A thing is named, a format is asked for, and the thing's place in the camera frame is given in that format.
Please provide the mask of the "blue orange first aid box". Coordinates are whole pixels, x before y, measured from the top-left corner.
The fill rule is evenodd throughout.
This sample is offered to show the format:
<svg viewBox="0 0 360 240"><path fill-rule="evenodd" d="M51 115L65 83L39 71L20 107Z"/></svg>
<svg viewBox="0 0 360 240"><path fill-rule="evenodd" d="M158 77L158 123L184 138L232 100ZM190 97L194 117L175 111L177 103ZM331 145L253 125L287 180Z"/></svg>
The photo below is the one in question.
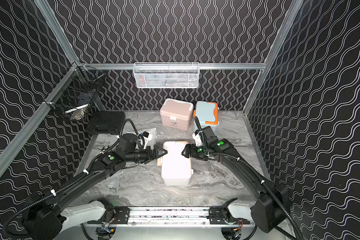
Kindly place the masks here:
<svg viewBox="0 0 360 240"><path fill-rule="evenodd" d="M194 117L198 117L202 128L211 127L215 132L219 126L219 107L214 102L198 101L194 110Z"/></svg>

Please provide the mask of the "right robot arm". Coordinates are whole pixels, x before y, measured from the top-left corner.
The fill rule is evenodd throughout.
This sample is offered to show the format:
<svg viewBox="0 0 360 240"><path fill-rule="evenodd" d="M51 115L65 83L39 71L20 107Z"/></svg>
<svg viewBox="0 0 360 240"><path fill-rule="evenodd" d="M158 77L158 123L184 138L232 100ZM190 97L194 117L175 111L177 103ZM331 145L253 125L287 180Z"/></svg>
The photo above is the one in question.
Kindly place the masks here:
<svg viewBox="0 0 360 240"><path fill-rule="evenodd" d="M291 240L302 240L303 234L291 214L288 189L260 174L227 139L218 139L211 127L202 127L195 117L195 143L187 144L182 156L197 160L216 160L227 167L247 188L254 203L227 202L223 219L232 222L244 219L254 222L264 233L275 229Z"/></svg>

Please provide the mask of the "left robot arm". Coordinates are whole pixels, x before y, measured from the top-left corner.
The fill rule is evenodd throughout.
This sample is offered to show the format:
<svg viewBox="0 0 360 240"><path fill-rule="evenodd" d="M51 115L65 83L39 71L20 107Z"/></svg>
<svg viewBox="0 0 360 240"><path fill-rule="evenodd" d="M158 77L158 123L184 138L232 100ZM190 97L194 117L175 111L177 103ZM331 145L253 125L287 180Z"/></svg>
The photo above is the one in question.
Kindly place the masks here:
<svg viewBox="0 0 360 240"><path fill-rule="evenodd" d="M138 131L121 133L114 144L96 155L77 176L56 189L28 196L25 206L4 223L3 232L15 239L52 240L68 221L63 211L74 199L125 169L127 163L147 164L167 153L158 145L146 146L144 134Z"/></svg>

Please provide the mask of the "white pink first aid box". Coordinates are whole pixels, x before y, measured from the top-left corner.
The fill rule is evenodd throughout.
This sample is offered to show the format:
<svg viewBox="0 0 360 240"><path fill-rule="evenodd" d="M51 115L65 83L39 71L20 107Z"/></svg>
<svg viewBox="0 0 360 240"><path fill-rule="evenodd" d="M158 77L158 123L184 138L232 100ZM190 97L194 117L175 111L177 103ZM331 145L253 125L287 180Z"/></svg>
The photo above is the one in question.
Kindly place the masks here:
<svg viewBox="0 0 360 240"><path fill-rule="evenodd" d="M187 141L164 142L163 148L168 152L160 158L161 177L166 186L187 186L194 173L191 158L182 155Z"/></svg>

